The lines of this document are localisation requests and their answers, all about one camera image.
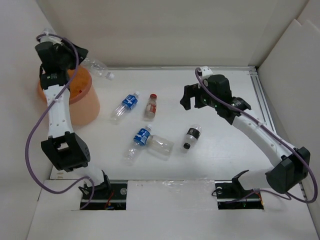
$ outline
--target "black bottle cap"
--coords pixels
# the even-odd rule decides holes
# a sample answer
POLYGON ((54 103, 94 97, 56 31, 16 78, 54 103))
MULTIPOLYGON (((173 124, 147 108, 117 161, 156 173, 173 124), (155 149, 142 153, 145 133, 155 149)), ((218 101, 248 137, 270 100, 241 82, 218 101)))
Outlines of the black bottle cap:
POLYGON ((189 143, 185 143, 184 145, 183 145, 183 147, 185 148, 185 149, 190 149, 190 144, 189 143))

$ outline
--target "bottle label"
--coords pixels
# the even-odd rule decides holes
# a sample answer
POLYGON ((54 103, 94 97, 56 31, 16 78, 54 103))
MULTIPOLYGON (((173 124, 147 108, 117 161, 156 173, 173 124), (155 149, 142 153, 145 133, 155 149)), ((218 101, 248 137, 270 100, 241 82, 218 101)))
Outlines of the bottle label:
POLYGON ((188 131, 186 134, 189 134, 189 135, 191 135, 191 136, 194 136, 195 139, 197 139, 197 140, 198 140, 198 138, 200 137, 200 132, 199 132, 197 129, 195 129, 195 128, 190 128, 189 131, 188 131))
POLYGON ((123 101, 122 104, 126 105, 128 108, 133 109, 134 106, 137 104, 138 99, 134 95, 128 95, 123 101))
POLYGON ((144 146, 146 145, 149 136, 150 132, 144 128, 141 128, 140 131, 134 136, 133 140, 137 144, 144 146))
POLYGON ((157 110, 157 105, 153 104, 153 103, 149 103, 147 106, 146 106, 146 110, 148 112, 151 112, 151 113, 156 113, 156 110, 157 110))

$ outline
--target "cable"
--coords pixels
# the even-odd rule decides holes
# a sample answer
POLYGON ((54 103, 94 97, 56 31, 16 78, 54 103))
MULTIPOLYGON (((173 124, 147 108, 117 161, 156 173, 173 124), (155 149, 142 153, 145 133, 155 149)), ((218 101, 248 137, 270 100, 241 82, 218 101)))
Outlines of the cable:
POLYGON ((30 164, 30 159, 29 159, 29 148, 30 148, 30 142, 31 142, 31 138, 34 135, 35 131, 37 130, 37 128, 39 127, 40 123, 42 122, 42 120, 45 118, 45 116, 47 115, 47 113, 49 112, 49 110, 52 108, 52 106, 56 103, 56 101, 58 100, 58 98, 62 95, 62 93, 69 87, 71 81, 75 78, 77 72, 78 72, 78 67, 79 67, 79 56, 78 56, 78 52, 77 49, 75 48, 75 46, 73 45, 73 43, 71 41, 69 41, 68 39, 55 35, 55 34, 41 34, 39 36, 36 37, 37 41, 40 41, 40 39, 44 36, 52 36, 55 38, 59 38, 62 39, 64 41, 66 41, 67 43, 70 44, 70 46, 72 47, 72 50, 74 51, 74 55, 75 55, 75 70, 74 73, 72 75, 72 77, 70 78, 70 80, 66 83, 66 85, 62 88, 62 90, 56 95, 55 99, 49 104, 49 106, 46 108, 46 110, 43 112, 43 114, 40 116, 39 120, 36 122, 36 124, 34 125, 34 127, 32 128, 31 132, 29 133, 28 138, 26 139, 26 143, 25 143, 25 148, 24 148, 24 158, 25 158, 25 164, 26 167, 29 171, 30 176, 32 177, 32 179, 36 182, 36 184, 38 184, 41 188, 43 188, 44 190, 46 190, 47 192, 51 193, 51 194, 63 194, 65 192, 67 192, 69 189, 71 189, 74 185, 76 185, 77 183, 79 183, 80 181, 84 180, 84 179, 88 179, 90 181, 90 183, 92 184, 92 193, 90 195, 90 198, 88 200, 88 202, 83 205, 81 209, 84 209, 92 200, 93 196, 94 196, 94 192, 95 192, 95 183, 94 181, 89 177, 89 176, 83 176, 81 178, 79 178, 78 180, 76 180, 74 183, 72 183, 70 186, 68 186, 66 189, 61 190, 61 191, 56 191, 56 190, 52 190, 50 188, 48 188, 47 186, 45 186, 35 175, 34 171, 32 170, 31 164, 30 164))
POLYGON ((104 205, 104 209, 106 209, 106 208, 108 207, 109 202, 110 202, 111 198, 114 196, 114 194, 115 194, 115 192, 112 191, 111 194, 110 194, 110 196, 109 196, 109 198, 108 198, 108 201, 107 201, 106 204, 104 205))
POLYGON ((250 197, 250 196, 253 195, 253 194, 258 194, 258 193, 260 193, 260 192, 266 192, 266 193, 275 195, 275 196, 277 196, 277 197, 279 197, 279 198, 282 198, 282 199, 285 199, 285 200, 289 200, 289 201, 292 199, 289 195, 287 195, 288 198, 286 198, 286 197, 281 196, 280 194, 277 194, 277 193, 275 193, 275 192, 272 192, 272 191, 269 191, 269 190, 265 190, 265 189, 256 188, 256 189, 254 189, 252 192, 250 192, 249 194, 245 195, 244 197, 241 197, 241 198, 238 198, 238 199, 235 199, 235 200, 232 200, 232 201, 226 201, 226 202, 224 202, 224 203, 225 203, 225 204, 234 204, 234 203, 237 203, 237 202, 239 202, 239 201, 241 201, 241 200, 243 200, 243 199, 247 199, 248 197, 250 197))
MULTIPOLYGON (((254 121, 258 126, 260 126, 266 133, 268 133, 271 137, 273 137, 275 140, 277 140, 279 143, 281 143, 283 146, 285 146, 290 152, 292 152, 299 160, 300 162, 303 164, 303 166, 307 169, 307 171, 309 172, 310 174, 310 177, 312 179, 312 182, 313 182, 313 188, 314 188, 314 192, 313 192, 313 197, 311 200, 304 200, 304 199, 301 199, 301 198, 298 198, 294 195, 292 195, 291 193, 287 192, 286 195, 288 197, 292 197, 294 198, 295 200, 298 200, 299 202, 302 202, 302 203, 306 203, 306 204, 311 204, 311 203, 314 203, 316 200, 317 200, 317 197, 318 197, 318 184, 317 184, 317 180, 316 180, 316 177, 314 175, 314 173, 312 172, 311 168, 309 167, 309 165, 303 160, 303 158, 298 154, 296 153, 296 151, 291 148, 288 144, 286 144, 284 141, 282 141, 279 137, 277 137, 271 130, 269 130, 266 126, 264 126, 263 124, 260 123, 259 120, 257 120, 256 118, 254 118, 253 116, 251 116, 250 114, 248 114, 247 112, 245 111, 242 111, 224 101, 222 101, 221 99, 219 99, 218 97, 216 97, 215 95, 213 95, 209 89, 204 85, 203 81, 201 80, 201 77, 199 76, 199 72, 201 71, 201 68, 197 67, 194 71, 195 73, 195 77, 196 79, 199 81, 201 87, 205 90, 205 92, 210 96, 212 97, 215 101, 217 101, 218 103, 226 106, 227 108, 229 108, 230 110, 233 110, 233 111, 236 111, 236 112, 239 112, 241 113, 242 115, 246 116, 247 118, 251 119, 252 121, 254 121)), ((269 193, 272 193, 274 195, 277 195, 278 197, 280 195, 272 192, 272 191, 268 191, 268 190, 263 190, 264 192, 269 192, 269 193)))

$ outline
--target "white robotic arm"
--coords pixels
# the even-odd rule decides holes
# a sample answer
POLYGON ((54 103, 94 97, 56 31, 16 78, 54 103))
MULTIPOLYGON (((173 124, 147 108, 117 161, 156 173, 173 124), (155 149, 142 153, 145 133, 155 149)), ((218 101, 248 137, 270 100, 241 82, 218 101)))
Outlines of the white robotic arm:
POLYGON ((263 123, 257 124, 246 116, 248 113, 257 119, 256 114, 251 110, 251 106, 245 100, 232 96, 229 80, 224 75, 214 75, 207 66, 197 68, 196 75, 206 90, 198 83, 185 86, 180 104, 186 110, 189 110, 191 109, 190 98, 195 97, 195 108, 205 106, 215 108, 220 117, 243 132, 270 160, 270 168, 249 173, 241 172, 235 176, 236 181, 239 180, 246 189, 272 187, 276 192, 284 194, 307 177, 307 168, 283 144, 294 149, 309 164, 310 152, 305 147, 297 149, 274 133, 276 137, 281 139, 283 143, 281 144, 262 128, 263 123))
MULTIPOLYGON (((79 62, 83 61, 88 51, 76 47, 79 62)), ((40 85, 46 97, 48 111, 48 139, 41 142, 41 148, 58 170, 75 171, 80 176, 89 176, 95 186, 110 187, 106 174, 90 162, 88 146, 74 133, 69 110, 70 91, 66 89, 57 95, 69 81, 68 69, 75 68, 75 56, 70 45, 55 37, 43 36, 35 47, 41 61, 40 85)))

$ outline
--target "black and white bottle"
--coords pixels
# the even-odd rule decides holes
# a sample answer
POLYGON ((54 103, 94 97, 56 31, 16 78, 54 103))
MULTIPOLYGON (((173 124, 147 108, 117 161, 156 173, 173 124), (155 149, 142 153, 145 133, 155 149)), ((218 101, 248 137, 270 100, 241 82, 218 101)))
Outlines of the black and white bottle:
POLYGON ((201 126, 199 126, 198 124, 193 124, 189 128, 186 135, 184 136, 183 148, 186 150, 189 150, 190 148, 192 148, 196 144, 200 135, 201 135, 201 126))

